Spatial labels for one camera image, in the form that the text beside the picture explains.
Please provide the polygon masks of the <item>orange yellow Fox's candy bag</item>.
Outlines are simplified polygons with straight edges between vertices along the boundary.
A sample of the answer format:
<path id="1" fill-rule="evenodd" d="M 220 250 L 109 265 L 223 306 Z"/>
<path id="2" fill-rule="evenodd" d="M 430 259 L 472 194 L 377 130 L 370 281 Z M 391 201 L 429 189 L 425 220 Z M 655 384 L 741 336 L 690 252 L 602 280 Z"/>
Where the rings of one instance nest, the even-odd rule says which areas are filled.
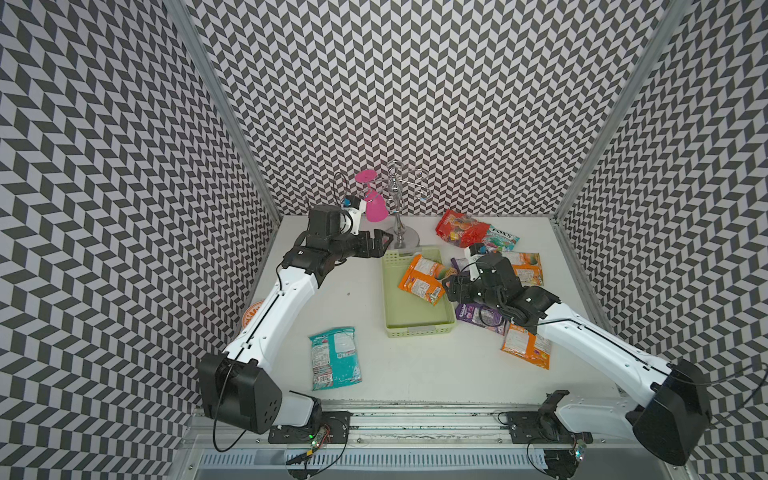
<path id="1" fill-rule="evenodd" d="M 408 265 L 398 288 L 431 305 L 437 305 L 445 294 L 442 280 L 456 273 L 452 267 L 417 254 Z"/>

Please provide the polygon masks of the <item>light green plastic basket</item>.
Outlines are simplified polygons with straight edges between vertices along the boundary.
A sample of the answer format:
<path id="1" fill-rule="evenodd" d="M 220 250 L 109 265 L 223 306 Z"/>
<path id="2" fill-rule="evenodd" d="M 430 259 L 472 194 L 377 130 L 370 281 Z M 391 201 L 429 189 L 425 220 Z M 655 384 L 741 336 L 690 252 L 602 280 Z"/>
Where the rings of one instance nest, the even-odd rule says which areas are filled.
<path id="1" fill-rule="evenodd" d="M 382 263 L 385 329 L 390 338 L 450 333 L 457 320 L 440 279 L 450 273 L 437 246 L 395 250 Z"/>

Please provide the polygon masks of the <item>teal candy bag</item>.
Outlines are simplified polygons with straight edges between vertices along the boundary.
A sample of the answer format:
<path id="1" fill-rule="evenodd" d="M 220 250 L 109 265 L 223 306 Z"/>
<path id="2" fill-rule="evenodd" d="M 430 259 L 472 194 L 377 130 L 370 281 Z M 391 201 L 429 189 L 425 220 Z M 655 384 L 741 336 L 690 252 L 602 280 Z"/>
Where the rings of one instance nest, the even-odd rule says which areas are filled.
<path id="1" fill-rule="evenodd" d="M 362 381 L 354 327 L 339 327 L 309 337 L 312 390 L 352 386 Z"/>

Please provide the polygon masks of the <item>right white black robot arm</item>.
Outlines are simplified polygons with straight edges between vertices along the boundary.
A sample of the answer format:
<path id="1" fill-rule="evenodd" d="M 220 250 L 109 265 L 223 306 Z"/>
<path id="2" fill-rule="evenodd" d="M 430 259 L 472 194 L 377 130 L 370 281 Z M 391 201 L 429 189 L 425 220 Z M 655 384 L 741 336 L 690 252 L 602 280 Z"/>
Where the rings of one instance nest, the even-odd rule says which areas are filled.
<path id="1" fill-rule="evenodd" d="M 450 301 L 487 306 L 527 332 L 543 335 L 629 397 L 628 405 L 618 406 L 611 400 L 564 395 L 553 413 L 566 430 L 636 439 L 667 464 L 687 463 L 712 421 L 708 382 L 698 366 L 644 352 L 579 315 L 550 291 L 523 286 L 500 253 L 477 257 L 469 270 L 467 276 L 443 279 Z"/>

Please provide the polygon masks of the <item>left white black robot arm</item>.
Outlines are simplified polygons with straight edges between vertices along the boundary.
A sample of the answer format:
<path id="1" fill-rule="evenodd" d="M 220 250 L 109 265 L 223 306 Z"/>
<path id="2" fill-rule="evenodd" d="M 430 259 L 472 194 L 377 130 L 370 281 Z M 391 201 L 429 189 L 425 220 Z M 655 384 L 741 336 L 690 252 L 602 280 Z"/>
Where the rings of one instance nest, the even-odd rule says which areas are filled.
<path id="1" fill-rule="evenodd" d="M 366 201 L 353 195 L 339 206 L 311 208 L 306 229 L 283 256 L 275 286 L 255 316 L 222 352 L 204 355 L 198 365 L 208 418 L 257 434 L 274 427 L 319 430 L 319 400 L 282 389 L 270 373 L 299 313 L 332 270 L 349 258 L 380 258 L 389 248 L 391 234 L 362 230 L 366 210 Z"/>

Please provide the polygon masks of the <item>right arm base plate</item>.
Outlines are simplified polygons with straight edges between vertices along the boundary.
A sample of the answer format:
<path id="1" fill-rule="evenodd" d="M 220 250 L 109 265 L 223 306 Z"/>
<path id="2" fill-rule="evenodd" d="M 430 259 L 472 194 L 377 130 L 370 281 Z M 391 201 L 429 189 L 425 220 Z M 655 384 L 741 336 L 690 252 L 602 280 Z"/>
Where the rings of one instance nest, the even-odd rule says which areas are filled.
<path id="1" fill-rule="evenodd" d="M 553 414 L 540 414 L 537 411 L 508 411 L 501 413 L 498 419 L 509 431 L 513 444 L 527 444 L 531 440 L 560 445 L 573 445 L 578 441 L 590 445 L 594 442 L 591 433 L 573 433 L 567 430 Z"/>

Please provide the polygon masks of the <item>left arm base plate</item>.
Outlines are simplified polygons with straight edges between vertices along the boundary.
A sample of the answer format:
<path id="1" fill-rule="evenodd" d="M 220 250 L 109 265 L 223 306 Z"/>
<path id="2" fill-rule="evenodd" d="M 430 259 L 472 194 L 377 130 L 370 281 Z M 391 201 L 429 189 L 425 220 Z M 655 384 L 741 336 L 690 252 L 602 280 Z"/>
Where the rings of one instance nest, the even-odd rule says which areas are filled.
<path id="1" fill-rule="evenodd" d="M 269 444 L 305 445 L 320 435 L 322 427 L 328 427 L 325 444 L 344 444 L 349 437 L 352 413 L 350 411 L 322 412 L 310 419 L 306 426 L 273 426 L 269 430 Z"/>

